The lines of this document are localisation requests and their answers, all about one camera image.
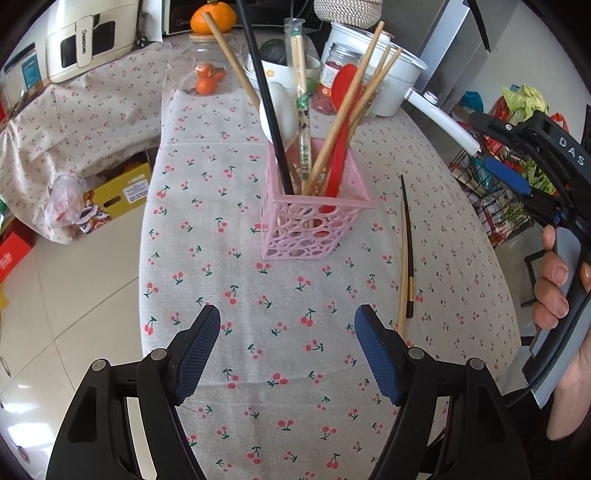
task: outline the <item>tiled floor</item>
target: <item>tiled floor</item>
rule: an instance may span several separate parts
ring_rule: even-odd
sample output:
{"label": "tiled floor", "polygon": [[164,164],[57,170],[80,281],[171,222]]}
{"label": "tiled floor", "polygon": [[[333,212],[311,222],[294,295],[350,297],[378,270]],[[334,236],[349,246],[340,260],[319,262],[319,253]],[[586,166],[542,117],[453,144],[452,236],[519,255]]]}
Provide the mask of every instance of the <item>tiled floor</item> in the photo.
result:
{"label": "tiled floor", "polygon": [[[138,321],[137,208],[71,245],[38,238],[4,292],[0,356],[0,433],[34,479],[45,478],[63,416],[97,358],[142,358]],[[137,400],[130,401],[135,448],[146,480],[155,478]],[[28,463],[18,453],[22,447]]]}

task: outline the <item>appliance handle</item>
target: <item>appliance handle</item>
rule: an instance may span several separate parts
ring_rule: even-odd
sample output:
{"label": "appliance handle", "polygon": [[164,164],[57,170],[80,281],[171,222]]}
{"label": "appliance handle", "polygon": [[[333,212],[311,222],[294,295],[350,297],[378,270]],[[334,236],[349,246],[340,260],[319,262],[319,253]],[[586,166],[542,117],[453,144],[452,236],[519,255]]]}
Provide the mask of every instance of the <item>appliance handle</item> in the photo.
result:
{"label": "appliance handle", "polygon": [[480,144],[468,132],[460,127],[443,110],[425,99],[420,93],[417,93],[411,88],[408,90],[405,98],[443,128],[469,155],[473,157],[480,151]]}

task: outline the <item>rope basket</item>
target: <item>rope basket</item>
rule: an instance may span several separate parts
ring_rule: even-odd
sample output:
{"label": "rope basket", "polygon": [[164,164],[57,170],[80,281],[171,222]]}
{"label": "rope basket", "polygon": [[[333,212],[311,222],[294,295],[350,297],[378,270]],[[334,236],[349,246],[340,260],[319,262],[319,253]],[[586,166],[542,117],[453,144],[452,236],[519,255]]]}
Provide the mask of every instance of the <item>rope basket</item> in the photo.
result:
{"label": "rope basket", "polygon": [[384,0],[314,0],[314,12],[325,22],[369,28],[381,18],[383,2]]}

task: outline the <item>black chopstick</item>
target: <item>black chopstick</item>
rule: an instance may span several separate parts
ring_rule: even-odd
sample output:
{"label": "black chopstick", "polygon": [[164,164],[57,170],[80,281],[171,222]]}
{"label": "black chopstick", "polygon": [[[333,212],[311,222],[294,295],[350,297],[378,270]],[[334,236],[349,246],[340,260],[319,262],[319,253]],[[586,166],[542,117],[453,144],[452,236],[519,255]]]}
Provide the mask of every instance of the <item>black chopstick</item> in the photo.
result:
{"label": "black chopstick", "polygon": [[408,299],[407,299],[407,319],[414,316],[414,261],[413,261],[413,235],[410,231],[410,215],[408,213],[408,199],[406,196],[406,187],[404,185],[404,176],[400,175],[402,183],[402,202],[404,204],[404,213],[407,224],[407,244],[408,244]]}
{"label": "black chopstick", "polygon": [[256,46],[255,34],[248,19],[244,1],[236,0],[236,5],[238,7],[238,14],[242,19],[242,27],[244,28],[248,50],[251,53],[256,81],[259,84],[259,90],[261,92],[261,100],[265,105],[265,113],[267,114],[267,121],[269,122],[269,129],[271,130],[273,149],[275,150],[275,157],[277,158],[277,166],[279,167],[283,191],[286,195],[293,195],[294,187],[291,183],[290,171],[287,165],[287,158],[285,157],[285,149],[283,148],[283,141],[281,140],[281,131],[279,130],[279,124],[277,123],[277,117],[275,116],[271,94],[269,93],[267,77],[265,77],[265,72],[262,69],[261,56],[259,55],[258,47]]}

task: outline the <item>white wall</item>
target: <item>white wall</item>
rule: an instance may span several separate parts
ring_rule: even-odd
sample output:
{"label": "white wall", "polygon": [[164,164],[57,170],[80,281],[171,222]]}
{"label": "white wall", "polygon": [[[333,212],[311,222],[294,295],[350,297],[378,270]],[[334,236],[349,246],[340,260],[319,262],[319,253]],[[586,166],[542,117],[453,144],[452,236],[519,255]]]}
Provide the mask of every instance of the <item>white wall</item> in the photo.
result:
{"label": "white wall", "polygon": [[550,114],[562,113],[571,135],[581,140],[591,95],[558,40],[522,2],[468,90],[480,93],[487,111],[501,95],[502,87],[512,83],[537,88]]}

